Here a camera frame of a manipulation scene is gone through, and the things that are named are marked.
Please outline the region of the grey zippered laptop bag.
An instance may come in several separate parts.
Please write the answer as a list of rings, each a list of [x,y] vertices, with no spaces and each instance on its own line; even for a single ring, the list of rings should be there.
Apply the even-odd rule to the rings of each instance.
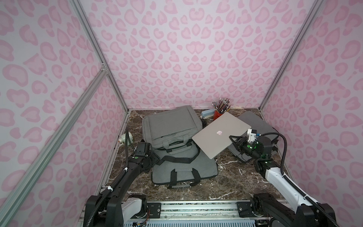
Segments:
[[[191,106],[149,115],[142,120],[143,140],[151,145],[157,165],[190,164],[200,154],[192,137],[202,129],[203,122]]]

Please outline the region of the grey laptop sleeve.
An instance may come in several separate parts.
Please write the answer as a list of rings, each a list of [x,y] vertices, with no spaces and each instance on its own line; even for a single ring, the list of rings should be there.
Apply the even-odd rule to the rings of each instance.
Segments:
[[[156,185],[167,185],[168,188],[191,187],[201,180],[214,178],[218,175],[217,164],[210,159],[198,146],[192,145],[190,150],[179,152],[176,159],[192,160],[191,163],[170,162],[165,160],[152,169],[152,182]]]

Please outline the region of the dark green laptop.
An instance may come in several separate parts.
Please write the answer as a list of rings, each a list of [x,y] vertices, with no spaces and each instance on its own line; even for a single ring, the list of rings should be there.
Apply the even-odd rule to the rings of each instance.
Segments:
[[[230,113],[224,113],[192,137],[199,148],[213,159],[232,144],[229,136],[242,136],[251,128]]]

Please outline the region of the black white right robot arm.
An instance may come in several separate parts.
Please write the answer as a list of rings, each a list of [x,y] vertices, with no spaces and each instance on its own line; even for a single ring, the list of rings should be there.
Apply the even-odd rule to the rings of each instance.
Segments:
[[[284,143],[280,164],[271,157],[276,150],[276,135]],[[270,216],[269,223],[278,221],[285,227],[336,227],[338,223],[333,208],[327,203],[320,203],[298,186],[285,172],[284,164],[287,153],[287,139],[279,132],[257,133],[249,129],[246,136],[229,136],[233,146],[242,154],[254,160],[254,168],[265,180],[272,184],[286,199],[286,207],[269,193],[254,194],[251,199],[251,213],[256,217]]]

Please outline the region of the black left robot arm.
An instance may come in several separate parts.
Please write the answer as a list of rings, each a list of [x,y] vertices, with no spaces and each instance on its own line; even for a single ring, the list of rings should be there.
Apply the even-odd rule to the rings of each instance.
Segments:
[[[138,143],[134,155],[127,158],[123,171],[99,195],[86,202],[84,227],[122,227],[133,216],[147,217],[145,196],[134,195],[123,202],[129,187],[144,172],[158,162],[150,143]]]

